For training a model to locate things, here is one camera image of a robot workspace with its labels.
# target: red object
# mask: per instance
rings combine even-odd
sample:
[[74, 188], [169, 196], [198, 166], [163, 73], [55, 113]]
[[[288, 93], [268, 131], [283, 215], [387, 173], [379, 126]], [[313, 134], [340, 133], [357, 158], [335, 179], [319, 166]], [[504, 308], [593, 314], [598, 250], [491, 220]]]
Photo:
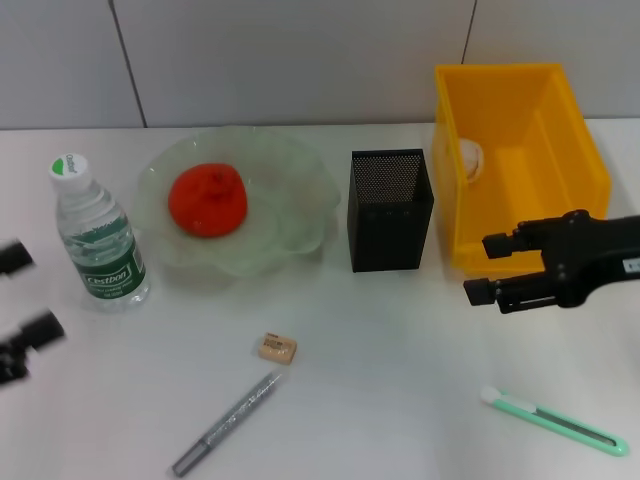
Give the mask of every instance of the red object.
[[247, 216], [242, 178], [235, 168], [223, 163], [190, 168], [173, 182], [169, 213], [183, 230], [198, 237], [230, 233]]

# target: water bottle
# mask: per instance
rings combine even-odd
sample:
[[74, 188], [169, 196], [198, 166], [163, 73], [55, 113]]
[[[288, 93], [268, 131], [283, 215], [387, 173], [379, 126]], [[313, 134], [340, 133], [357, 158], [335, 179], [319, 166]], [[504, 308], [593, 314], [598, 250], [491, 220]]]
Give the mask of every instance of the water bottle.
[[121, 312], [142, 303], [149, 283], [131, 225], [111, 194], [93, 180], [87, 159], [61, 155], [49, 175], [58, 194], [58, 232], [94, 304]]

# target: black mesh pen holder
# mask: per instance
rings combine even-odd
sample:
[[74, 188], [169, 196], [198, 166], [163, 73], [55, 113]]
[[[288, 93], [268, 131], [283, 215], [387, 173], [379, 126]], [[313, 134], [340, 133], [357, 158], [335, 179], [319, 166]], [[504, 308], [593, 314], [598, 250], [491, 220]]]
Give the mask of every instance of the black mesh pen holder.
[[353, 271], [418, 268], [432, 208], [422, 150], [353, 152], [347, 215]]

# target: yellow box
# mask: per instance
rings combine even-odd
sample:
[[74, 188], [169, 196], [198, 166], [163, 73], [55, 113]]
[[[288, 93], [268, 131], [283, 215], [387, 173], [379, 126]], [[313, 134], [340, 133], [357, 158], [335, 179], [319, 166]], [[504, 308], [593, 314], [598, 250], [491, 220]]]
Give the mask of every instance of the yellow box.
[[[561, 65], [441, 65], [436, 87], [436, 207], [453, 266], [469, 276], [540, 271], [539, 252], [488, 260], [482, 238], [578, 208], [605, 218], [611, 179]], [[461, 138], [484, 152], [472, 183]]]

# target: silver marker pen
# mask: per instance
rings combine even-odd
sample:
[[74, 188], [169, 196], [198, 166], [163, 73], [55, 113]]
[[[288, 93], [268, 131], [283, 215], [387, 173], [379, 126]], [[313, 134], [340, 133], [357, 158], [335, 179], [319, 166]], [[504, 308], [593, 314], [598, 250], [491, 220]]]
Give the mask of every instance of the silver marker pen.
[[276, 383], [280, 383], [283, 374], [280, 371], [271, 372], [251, 389], [231, 410], [229, 410], [216, 424], [205, 433], [171, 469], [179, 477], [184, 477], [200, 460], [216, 448], [229, 433], [253, 412], [262, 401], [275, 390]]

